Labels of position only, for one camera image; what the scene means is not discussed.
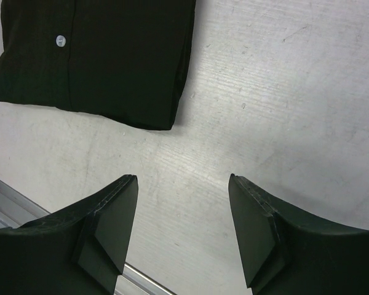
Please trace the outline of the black long sleeve shirt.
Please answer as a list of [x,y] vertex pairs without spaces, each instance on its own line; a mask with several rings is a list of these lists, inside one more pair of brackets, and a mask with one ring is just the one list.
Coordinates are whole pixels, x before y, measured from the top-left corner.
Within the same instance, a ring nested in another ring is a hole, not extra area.
[[195,8],[194,1],[3,1],[0,102],[170,130]]

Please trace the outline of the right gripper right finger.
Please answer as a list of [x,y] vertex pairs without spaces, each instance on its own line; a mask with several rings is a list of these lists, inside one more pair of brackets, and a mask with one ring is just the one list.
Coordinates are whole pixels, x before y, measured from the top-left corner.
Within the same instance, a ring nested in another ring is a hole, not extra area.
[[369,230],[316,216],[231,175],[229,202],[253,294],[369,294]]

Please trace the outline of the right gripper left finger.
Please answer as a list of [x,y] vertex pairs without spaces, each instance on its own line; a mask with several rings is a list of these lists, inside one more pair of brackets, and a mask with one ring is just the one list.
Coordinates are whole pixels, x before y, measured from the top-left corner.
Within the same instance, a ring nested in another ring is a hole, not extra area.
[[113,294],[137,198],[137,177],[124,175],[61,210],[0,229],[0,294]]

